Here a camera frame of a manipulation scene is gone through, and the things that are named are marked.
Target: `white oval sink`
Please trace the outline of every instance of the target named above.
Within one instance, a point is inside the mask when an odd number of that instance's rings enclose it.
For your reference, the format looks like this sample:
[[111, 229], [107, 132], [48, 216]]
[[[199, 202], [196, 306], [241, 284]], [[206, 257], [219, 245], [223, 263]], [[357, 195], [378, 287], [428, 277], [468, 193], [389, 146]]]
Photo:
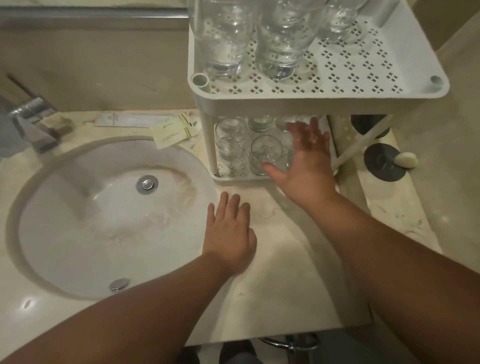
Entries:
[[[109, 284], [161, 276], [202, 251], [212, 178], [187, 151], [151, 140], [81, 147], [39, 171], [9, 217], [8, 244], [20, 270], [77, 298], [98, 299]], [[158, 188], [141, 194], [140, 177]]]

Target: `chrome faucet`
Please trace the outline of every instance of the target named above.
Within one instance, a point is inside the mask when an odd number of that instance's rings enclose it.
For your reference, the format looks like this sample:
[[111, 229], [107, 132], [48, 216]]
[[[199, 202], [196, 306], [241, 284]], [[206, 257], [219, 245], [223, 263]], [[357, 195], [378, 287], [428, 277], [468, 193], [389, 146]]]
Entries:
[[44, 98], [35, 95], [12, 75], [7, 78], [26, 92], [31, 99], [8, 113], [20, 136], [29, 142], [37, 153], [44, 153], [60, 144], [60, 136], [41, 121], [57, 112]]

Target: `person's left hand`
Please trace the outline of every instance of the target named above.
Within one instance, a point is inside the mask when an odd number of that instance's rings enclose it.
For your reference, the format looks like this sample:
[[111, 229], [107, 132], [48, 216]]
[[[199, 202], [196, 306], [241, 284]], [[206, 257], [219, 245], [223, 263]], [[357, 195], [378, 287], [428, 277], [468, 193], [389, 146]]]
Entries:
[[222, 192], [220, 202], [208, 205], [207, 226], [202, 254], [214, 254], [225, 263], [229, 274], [242, 272], [253, 259], [257, 237], [250, 224], [250, 204], [239, 207], [240, 196]]

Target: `sink rim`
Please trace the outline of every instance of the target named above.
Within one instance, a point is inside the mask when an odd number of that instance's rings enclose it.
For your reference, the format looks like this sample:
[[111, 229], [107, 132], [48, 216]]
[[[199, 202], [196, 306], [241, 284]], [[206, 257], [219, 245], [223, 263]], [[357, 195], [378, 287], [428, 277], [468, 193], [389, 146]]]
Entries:
[[[55, 294], [57, 296], [68, 298], [68, 299], [75, 299], [79, 301], [98, 301], [99, 299], [95, 298], [88, 298], [82, 297], [79, 295], [75, 295], [73, 293], [68, 293], [54, 284], [48, 282], [47, 280], [43, 279], [39, 274], [37, 274], [33, 268], [30, 266], [26, 256], [24, 255], [21, 245], [19, 243], [19, 228], [20, 228], [20, 219], [22, 213], [27, 206], [28, 202], [40, 187], [40, 185], [45, 181], [45, 179], [53, 173], [56, 169], [61, 167], [64, 163], [66, 163], [69, 159], [75, 158], [81, 154], [87, 153], [90, 150], [96, 149], [98, 147], [124, 142], [124, 141], [131, 141], [131, 140], [148, 140], [153, 141], [153, 138], [148, 135], [128, 135], [128, 136], [115, 136], [110, 138], [104, 138], [100, 140], [95, 140], [76, 148], [73, 148], [65, 153], [62, 153], [59, 156], [56, 156], [52, 160], [45, 163], [39, 170], [37, 170], [27, 181], [26, 183], [20, 188], [17, 196], [13, 200], [13, 203], [10, 207], [8, 212], [6, 222], [5, 222], [5, 246], [7, 250], [7, 254], [17, 269], [17, 271], [22, 274], [25, 278], [29, 281], [34, 283], [36, 286], [40, 287], [48, 291], [49, 293]], [[173, 147], [181, 149], [183, 152], [187, 152], [194, 156], [199, 162], [203, 165], [200, 159], [192, 153], [190, 150], [183, 148], [181, 146], [173, 145]]]

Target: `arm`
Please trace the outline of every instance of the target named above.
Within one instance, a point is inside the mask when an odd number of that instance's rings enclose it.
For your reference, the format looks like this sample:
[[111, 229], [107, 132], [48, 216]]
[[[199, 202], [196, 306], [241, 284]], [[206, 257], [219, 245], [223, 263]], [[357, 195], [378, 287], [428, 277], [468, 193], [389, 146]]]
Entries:
[[240, 196], [208, 206], [203, 253], [157, 279], [104, 299], [7, 357], [20, 363], [172, 363], [223, 284], [256, 249], [250, 206]]
[[365, 214], [335, 191], [329, 135], [290, 124], [295, 156], [265, 171], [331, 242], [373, 308], [421, 358], [480, 363], [480, 275]]

